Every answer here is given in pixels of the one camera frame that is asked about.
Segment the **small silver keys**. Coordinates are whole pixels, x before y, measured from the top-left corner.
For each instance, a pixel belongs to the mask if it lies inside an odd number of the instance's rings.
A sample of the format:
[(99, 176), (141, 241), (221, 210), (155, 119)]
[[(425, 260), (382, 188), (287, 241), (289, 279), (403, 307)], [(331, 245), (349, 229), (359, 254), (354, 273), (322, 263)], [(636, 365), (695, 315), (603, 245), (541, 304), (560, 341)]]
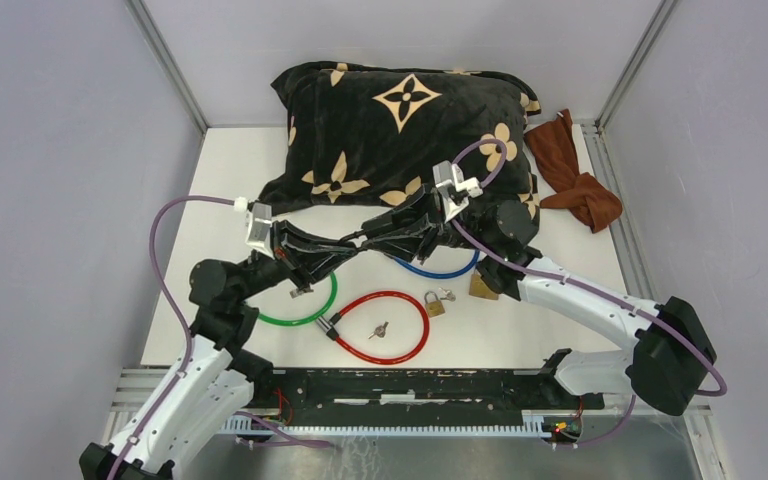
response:
[(300, 297), (302, 295), (306, 295), (306, 294), (309, 294), (309, 293), (312, 293), (312, 292), (313, 292), (313, 289), (310, 286), (298, 287), (298, 288), (295, 288), (294, 290), (290, 291), (290, 296), (292, 298), (298, 298), (298, 297)]

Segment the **blue cable lock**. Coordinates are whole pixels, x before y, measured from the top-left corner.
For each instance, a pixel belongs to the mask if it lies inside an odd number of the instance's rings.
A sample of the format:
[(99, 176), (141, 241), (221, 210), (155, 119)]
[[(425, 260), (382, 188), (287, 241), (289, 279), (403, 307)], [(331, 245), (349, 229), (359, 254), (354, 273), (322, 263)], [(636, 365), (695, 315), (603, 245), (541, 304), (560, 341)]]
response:
[(427, 270), (423, 267), (413, 265), (412, 263), (409, 263), (399, 258), (391, 257), (391, 260), (395, 261), (400, 267), (404, 268), (405, 270), (411, 272), (412, 274), (418, 275), (420, 277), (428, 278), (432, 280), (451, 280), (451, 279), (455, 279), (470, 273), (473, 270), (473, 268), (477, 265), (478, 261), (480, 260), (480, 252), (478, 250), (474, 250), (469, 261), (464, 266), (454, 270), (449, 270), (449, 271)]

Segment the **green cable lock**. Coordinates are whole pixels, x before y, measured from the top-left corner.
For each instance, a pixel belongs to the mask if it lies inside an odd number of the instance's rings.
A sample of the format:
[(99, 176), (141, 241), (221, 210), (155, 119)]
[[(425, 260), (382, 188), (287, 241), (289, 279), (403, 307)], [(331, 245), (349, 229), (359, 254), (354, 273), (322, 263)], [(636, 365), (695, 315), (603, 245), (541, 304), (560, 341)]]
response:
[(332, 273), (321, 286), (325, 288), (325, 293), (315, 293), (312, 299), (299, 297), (280, 300), (276, 294), (261, 295), (255, 301), (260, 310), (258, 319), (278, 327), (297, 327), (312, 323), (334, 306), (339, 290), (337, 276)]

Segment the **small brass padlock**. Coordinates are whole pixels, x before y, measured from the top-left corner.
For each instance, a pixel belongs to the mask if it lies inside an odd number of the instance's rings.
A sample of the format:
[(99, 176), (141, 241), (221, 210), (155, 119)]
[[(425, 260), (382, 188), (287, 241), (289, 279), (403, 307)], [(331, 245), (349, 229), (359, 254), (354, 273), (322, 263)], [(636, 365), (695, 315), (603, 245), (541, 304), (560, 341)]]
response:
[(429, 317), (438, 317), (446, 313), (443, 301), (439, 297), (438, 290), (429, 290), (424, 296), (425, 309)]

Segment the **large brass padlock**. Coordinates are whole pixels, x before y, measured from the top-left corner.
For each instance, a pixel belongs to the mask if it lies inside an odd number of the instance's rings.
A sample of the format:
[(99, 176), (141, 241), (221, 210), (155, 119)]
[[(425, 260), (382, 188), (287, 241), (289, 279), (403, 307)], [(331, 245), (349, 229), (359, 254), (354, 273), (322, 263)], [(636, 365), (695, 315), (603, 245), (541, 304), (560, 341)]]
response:
[(473, 272), (470, 277), (468, 294), (475, 298), (496, 301), (499, 294), (494, 292), (483, 280), (478, 272)]

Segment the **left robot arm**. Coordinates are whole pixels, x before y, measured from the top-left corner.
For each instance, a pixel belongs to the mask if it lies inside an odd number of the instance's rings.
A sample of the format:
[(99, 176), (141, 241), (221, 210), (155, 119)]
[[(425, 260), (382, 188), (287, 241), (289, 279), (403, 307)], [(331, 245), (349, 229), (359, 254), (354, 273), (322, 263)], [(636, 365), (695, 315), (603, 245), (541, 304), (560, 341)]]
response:
[(286, 221), (263, 233), (264, 244), (240, 263), (205, 259), (193, 267), (189, 300), (197, 311), (184, 349), (135, 418), (108, 445), (87, 446), (84, 478), (180, 479), (236, 411), (272, 399), (271, 363), (244, 348), (259, 315), (248, 299), (285, 280), (307, 291), (359, 249)]

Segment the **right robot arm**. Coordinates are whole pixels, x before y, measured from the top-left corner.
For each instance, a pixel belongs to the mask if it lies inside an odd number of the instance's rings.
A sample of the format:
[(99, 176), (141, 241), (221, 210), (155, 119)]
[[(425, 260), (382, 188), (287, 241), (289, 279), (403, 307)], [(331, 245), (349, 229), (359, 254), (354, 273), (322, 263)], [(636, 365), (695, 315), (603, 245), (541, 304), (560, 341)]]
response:
[(680, 416), (694, 397), (728, 391), (691, 303), (616, 292), (562, 267), (531, 246), (537, 226), (519, 200), (455, 204), (423, 186), (360, 231), (363, 248), (405, 261), (426, 259), (438, 246), (474, 248), (485, 256), (478, 272), (491, 291), (561, 314), (612, 342), (610, 351), (564, 353), (539, 378), (538, 396), (551, 408), (577, 395), (628, 394)]

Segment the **red lock keys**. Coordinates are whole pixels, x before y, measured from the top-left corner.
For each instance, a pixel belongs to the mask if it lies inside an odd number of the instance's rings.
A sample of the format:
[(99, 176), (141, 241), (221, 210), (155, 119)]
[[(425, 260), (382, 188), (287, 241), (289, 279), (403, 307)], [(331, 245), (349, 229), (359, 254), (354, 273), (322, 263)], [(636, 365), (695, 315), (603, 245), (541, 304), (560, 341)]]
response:
[(384, 322), (380, 325), (377, 325), (373, 332), (368, 336), (369, 339), (373, 338), (384, 338), (387, 334), (387, 328), (389, 326), (388, 322)]

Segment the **small padlock keys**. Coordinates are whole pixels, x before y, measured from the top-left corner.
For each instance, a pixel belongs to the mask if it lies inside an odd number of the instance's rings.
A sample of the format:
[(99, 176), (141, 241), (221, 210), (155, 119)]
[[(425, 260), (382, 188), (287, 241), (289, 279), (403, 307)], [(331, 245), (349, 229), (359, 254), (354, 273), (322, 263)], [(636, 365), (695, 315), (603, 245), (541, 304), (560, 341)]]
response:
[(457, 299), (455, 293), (452, 290), (439, 288), (438, 291), (441, 300), (454, 302)]

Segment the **black floral pillow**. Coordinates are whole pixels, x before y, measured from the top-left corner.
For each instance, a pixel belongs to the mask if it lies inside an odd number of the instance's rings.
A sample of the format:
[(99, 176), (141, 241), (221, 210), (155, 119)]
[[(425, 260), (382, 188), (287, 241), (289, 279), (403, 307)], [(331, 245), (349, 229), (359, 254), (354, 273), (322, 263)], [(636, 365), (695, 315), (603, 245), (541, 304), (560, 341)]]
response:
[(482, 203), (517, 200), (539, 214), (524, 133), (541, 107), (516, 76), (320, 61), (285, 70), (272, 87), (287, 112), (288, 151), (259, 200), (276, 214), (395, 207), (443, 161), (481, 181)]

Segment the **brown cloth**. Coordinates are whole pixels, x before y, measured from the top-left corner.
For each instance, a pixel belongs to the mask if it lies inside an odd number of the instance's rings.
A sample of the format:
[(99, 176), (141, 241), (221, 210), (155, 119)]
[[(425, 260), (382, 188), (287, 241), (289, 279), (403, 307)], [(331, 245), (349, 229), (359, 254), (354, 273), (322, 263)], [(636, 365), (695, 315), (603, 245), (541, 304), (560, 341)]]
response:
[(580, 168), (572, 126), (572, 115), (564, 109), (524, 134), (538, 171), (555, 191), (540, 206), (567, 210), (592, 233), (599, 233), (620, 218), (623, 204), (593, 174)]

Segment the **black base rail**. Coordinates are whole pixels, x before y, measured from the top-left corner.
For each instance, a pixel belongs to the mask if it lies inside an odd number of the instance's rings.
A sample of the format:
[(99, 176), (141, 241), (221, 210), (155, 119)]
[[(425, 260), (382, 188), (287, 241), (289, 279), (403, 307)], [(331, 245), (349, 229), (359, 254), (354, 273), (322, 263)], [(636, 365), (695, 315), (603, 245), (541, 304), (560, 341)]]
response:
[(526, 411), (602, 410), (542, 370), (276, 370), (254, 388), (251, 411), (279, 411), (295, 427), (513, 427)]

